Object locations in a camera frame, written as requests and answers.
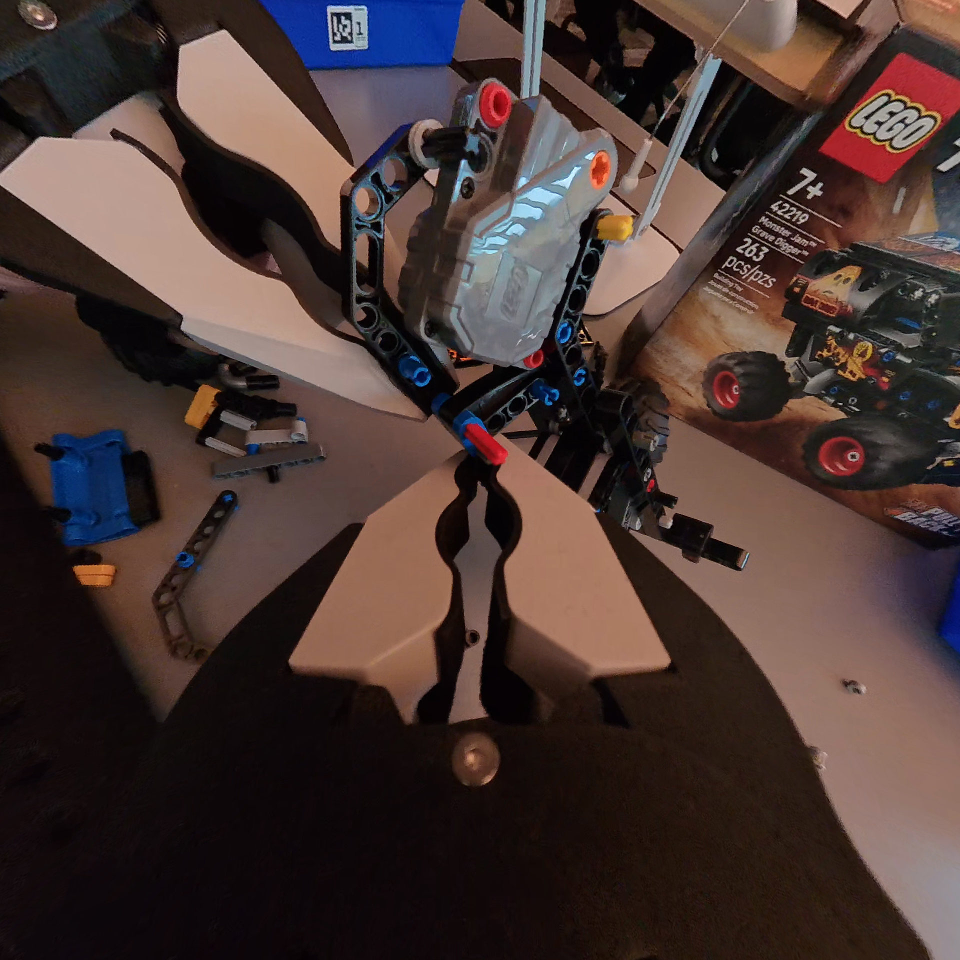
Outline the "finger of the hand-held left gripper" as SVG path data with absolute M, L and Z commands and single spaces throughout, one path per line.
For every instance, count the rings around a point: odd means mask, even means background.
M 429 418 L 364 345 L 217 241 L 180 176 L 126 132 L 37 138 L 6 167 L 2 187 L 172 307 L 193 341 L 371 410 Z
M 159 187 L 183 211 L 161 214 L 162 299 L 198 340 L 349 340 L 341 300 L 341 188 L 354 170 L 225 30 L 178 51 L 175 97 L 164 97 L 190 175 Z M 273 243 L 276 276 L 237 258 L 211 233 L 192 191 L 246 210 Z

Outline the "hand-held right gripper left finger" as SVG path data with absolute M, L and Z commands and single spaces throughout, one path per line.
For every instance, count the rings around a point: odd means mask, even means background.
M 478 479 L 459 453 L 372 513 L 289 658 L 387 690 L 407 723 L 447 723 L 466 650 L 458 554 Z

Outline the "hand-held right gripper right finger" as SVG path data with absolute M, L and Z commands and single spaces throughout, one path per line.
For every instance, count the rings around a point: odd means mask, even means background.
M 500 554 L 480 695 L 498 722 L 536 722 L 597 680 L 662 673 L 671 657 L 594 508 L 507 452 L 486 481 Z

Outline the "toy truck chassis with motor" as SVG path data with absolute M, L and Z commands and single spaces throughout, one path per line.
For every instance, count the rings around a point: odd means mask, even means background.
M 589 501 L 651 503 L 630 398 L 581 341 L 607 247 L 632 232 L 602 203 L 614 139 L 497 78 L 463 87 L 449 123 L 400 127 L 341 188 L 342 316 L 390 385 L 490 467 L 523 414 L 557 437 L 546 470 Z

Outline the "black toy tyre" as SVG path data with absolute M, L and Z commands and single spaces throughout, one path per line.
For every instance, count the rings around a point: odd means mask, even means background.
M 90 294 L 75 297 L 78 318 L 130 373 L 165 387 L 195 389 L 216 378 L 219 354 L 186 345 L 179 330 L 138 310 Z

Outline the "grey curved toy tube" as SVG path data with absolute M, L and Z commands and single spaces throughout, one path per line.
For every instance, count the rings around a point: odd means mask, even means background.
M 277 375 L 239 363 L 220 363 L 217 378 L 225 389 L 248 393 L 275 391 L 281 385 Z

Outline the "yellow and black toy piece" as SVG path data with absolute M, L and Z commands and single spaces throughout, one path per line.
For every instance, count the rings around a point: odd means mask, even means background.
M 296 419 L 299 416 L 296 404 L 245 393 L 233 388 L 201 385 L 194 394 L 184 416 L 184 422 L 194 429 L 203 429 L 217 410 L 237 414 L 255 423 L 271 419 Z

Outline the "short grey toy beam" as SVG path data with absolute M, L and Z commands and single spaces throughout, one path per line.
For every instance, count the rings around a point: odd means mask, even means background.
M 212 479 L 225 481 L 255 474 L 279 474 L 282 470 L 307 466 L 327 459 L 325 450 L 314 442 L 287 442 L 258 447 L 241 457 L 223 456 L 211 463 Z

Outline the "blue plastic bin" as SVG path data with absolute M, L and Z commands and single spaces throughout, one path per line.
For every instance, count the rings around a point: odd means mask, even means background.
M 263 1 L 309 70 L 445 66 L 463 1 Z

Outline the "black angled toy beam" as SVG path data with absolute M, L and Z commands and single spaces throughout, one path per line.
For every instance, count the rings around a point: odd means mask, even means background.
M 203 561 L 237 507 L 235 491 L 226 489 L 219 493 L 151 594 L 151 606 L 162 640 L 175 659 L 200 664 L 210 655 L 210 647 L 196 641 L 189 629 L 183 600 L 191 580 L 201 570 Z

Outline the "white toy connector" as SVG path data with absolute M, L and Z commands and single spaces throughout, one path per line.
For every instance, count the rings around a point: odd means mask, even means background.
M 266 450 L 308 442 L 307 423 L 302 417 L 295 416 L 283 419 L 279 425 L 254 427 L 246 431 L 245 450 L 247 455 L 255 455 Z

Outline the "blue toy body panel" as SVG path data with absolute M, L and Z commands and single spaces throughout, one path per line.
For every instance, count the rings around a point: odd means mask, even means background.
M 80 548 L 125 539 L 162 518 L 152 462 L 107 429 L 88 437 L 55 434 L 33 446 L 50 466 L 53 502 L 46 514 L 64 546 Z

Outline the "toy truck set box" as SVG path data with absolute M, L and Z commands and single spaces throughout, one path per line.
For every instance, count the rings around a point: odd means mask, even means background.
M 681 421 L 958 546 L 958 20 L 906 20 L 730 189 L 641 309 Z

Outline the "black perforated surface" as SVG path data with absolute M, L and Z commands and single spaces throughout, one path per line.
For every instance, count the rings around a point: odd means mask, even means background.
M 158 724 L 6 440 L 1 541 L 2 958 L 73 958 Z

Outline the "blue bin at right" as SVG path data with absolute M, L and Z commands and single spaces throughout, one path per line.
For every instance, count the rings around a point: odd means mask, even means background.
M 957 567 L 937 626 L 938 637 L 957 654 L 960 650 L 959 607 L 960 577 Z

